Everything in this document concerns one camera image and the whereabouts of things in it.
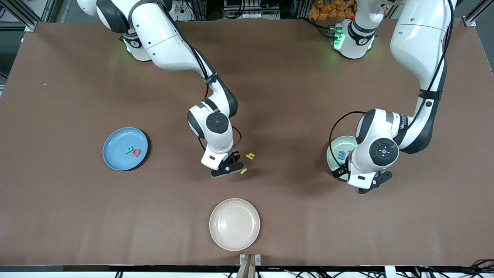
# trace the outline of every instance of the green plate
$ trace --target green plate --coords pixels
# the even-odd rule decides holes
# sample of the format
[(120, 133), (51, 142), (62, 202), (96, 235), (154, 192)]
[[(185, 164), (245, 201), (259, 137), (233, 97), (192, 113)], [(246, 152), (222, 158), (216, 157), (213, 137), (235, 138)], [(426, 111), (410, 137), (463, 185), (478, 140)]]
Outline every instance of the green plate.
[[(345, 163), (346, 157), (349, 154), (348, 151), (353, 150), (357, 146), (358, 146), (357, 139), (355, 139), (354, 136), (341, 136), (341, 137), (334, 139), (333, 142), (331, 142), (331, 147), (333, 147), (333, 154), (336, 157), (336, 160), (341, 164)], [(340, 151), (345, 152), (345, 158), (344, 159), (338, 158)], [(328, 147), (328, 150), (326, 152), (326, 160), (328, 161), (328, 166), (331, 169), (331, 171), (338, 169), (339, 165), (331, 156), (331, 151), (329, 150), (329, 147)], [(348, 180), (348, 174), (345, 174), (345, 175), (341, 176), (340, 178), (342, 180), (347, 181)]]

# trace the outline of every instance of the plate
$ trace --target plate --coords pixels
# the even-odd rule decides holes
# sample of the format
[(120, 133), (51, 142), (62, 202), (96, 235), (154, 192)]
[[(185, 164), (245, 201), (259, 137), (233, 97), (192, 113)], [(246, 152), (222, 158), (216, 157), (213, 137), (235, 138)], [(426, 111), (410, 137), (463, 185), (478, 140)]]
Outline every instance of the plate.
[(219, 247), (240, 251), (251, 246), (259, 235), (261, 221), (251, 203), (228, 199), (219, 203), (211, 213), (209, 232)]
[(108, 167), (127, 171), (138, 166), (148, 153), (148, 139), (137, 128), (126, 127), (116, 130), (103, 145), (103, 160)]
[[(345, 163), (346, 157), (349, 154), (348, 151), (353, 150), (357, 146), (358, 146), (357, 139), (354, 136), (341, 136), (341, 137), (334, 139), (331, 142), (331, 147), (333, 147), (333, 154), (336, 157), (338, 163), (341, 163), (341, 164)], [(340, 151), (345, 152), (343, 159), (339, 158), (339, 155), (340, 155), (339, 152)], [(338, 169), (339, 165), (334, 160), (334, 158), (331, 156), (331, 151), (329, 150), (329, 147), (328, 147), (328, 150), (326, 152), (326, 160), (328, 162), (328, 166), (331, 169), (331, 171)], [(347, 181), (348, 180), (348, 174), (341, 176), (340, 179)]]

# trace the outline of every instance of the robotic arm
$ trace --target robotic arm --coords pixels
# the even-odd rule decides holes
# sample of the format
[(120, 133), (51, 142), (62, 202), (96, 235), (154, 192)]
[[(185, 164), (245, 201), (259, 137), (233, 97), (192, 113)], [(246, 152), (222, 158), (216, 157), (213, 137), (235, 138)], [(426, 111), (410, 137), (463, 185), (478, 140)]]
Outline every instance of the robotic arm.
[(140, 61), (152, 60), (171, 71), (197, 71), (212, 91), (189, 109), (187, 121), (194, 134), (207, 141), (202, 164), (213, 169), (214, 178), (244, 168), (233, 150), (229, 118), (238, 102), (204, 55), (193, 48), (175, 25), (160, 0), (77, 0), (81, 9), (98, 16), (113, 32), (121, 33), (128, 51)]
[[(349, 172), (348, 184), (357, 187), (358, 193), (366, 193), (388, 180), (391, 173), (381, 171), (396, 162), (400, 151), (413, 154), (429, 145), (442, 96), (447, 70), (442, 44), (445, 35), (448, 32), (451, 34), (448, 27), (452, 22), (456, 0), (451, 0), (451, 3), (449, 0), (404, 2), (405, 7), (391, 40), (391, 52), (401, 65), (419, 79), (418, 101), (413, 116), (372, 109), (360, 119), (356, 132), (359, 145), (347, 157), (344, 169), (338, 170), (341, 175)], [(370, 48), (373, 38), (370, 36), (373, 36), (378, 25), (377, 20), (373, 19), (379, 19), (377, 15), (380, 13), (368, 13), (362, 17), (359, 13), (362, 6), (369, 4), (375, 7), (377, 3), (375, 0), (358, 1), (355, 20), (347, 23), (345, 26), (348, 27), (343, 31), (347, 32), (348, 37), (340, 40), (338, 51), (343, 55), (359, 58)], [(361, 18), (366, 20), (361, 23), (357, 20)], [(355, 31), (358, 36), (352, 33), (352, 26), (360, 26), (358, 31), (361, 33)], [(360, 39), (363, 29), (368, 30), (365, 44)]]

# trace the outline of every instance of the gray floor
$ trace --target gray floor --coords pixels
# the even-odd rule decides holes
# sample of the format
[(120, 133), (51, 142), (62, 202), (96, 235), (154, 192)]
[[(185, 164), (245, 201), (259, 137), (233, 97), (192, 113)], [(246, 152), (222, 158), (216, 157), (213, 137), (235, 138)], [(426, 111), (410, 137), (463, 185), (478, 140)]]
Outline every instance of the gray floor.
[[(61, 21), (71, 23), (91, 23), (100, 22), (98, 18), (86, 15), (77, 5), (76, 0), (65, 0), (61, 7), (68, 7), (68, 12), (59, 12), (58, 18)], [(464, 0), (455, 10), (455, 17), (466, 15), (480, 0)], [(484, 47), (486, 57), (492, 64), (494, 63), (494, 4), (488, 7), (484, 13), (476, 20), (477, 32)], [(14, 62), (15, 56), (21, 44), (23, 32), (0, 32), (0, 72), (8, 74)]]

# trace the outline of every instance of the brown tabletop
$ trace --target brown tabletop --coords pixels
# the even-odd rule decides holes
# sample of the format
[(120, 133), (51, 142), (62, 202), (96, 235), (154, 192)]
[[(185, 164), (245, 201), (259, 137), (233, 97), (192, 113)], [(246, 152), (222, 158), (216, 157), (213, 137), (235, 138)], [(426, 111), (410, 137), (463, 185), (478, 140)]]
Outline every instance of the brown tabletop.
[[(494, 257), (493, 75), (473, 28), (457, 22), (430, 146), (402, 153), (366, 195), (335, 180), (328, 134), (352, 110), (413, 114), (419, 84), (391, 56), (385, 20), (362, 59), (331, 51), (303, 21), (180, 23), (239, 101), (232, 123), (244, 175), (212, 179), (186, 122), (203, 97), (196, 72), (134, 60), (102, 24), (40, 23), (0, 99), (0, 264), (470, 265)], [(335, 130), (352, 135), (359, 116)], [(133, 126), (152, 150), (108, 168), (106, 137)], [(218, 247), (213, 208), (242, 198), (261, 231), (247, 250)]]

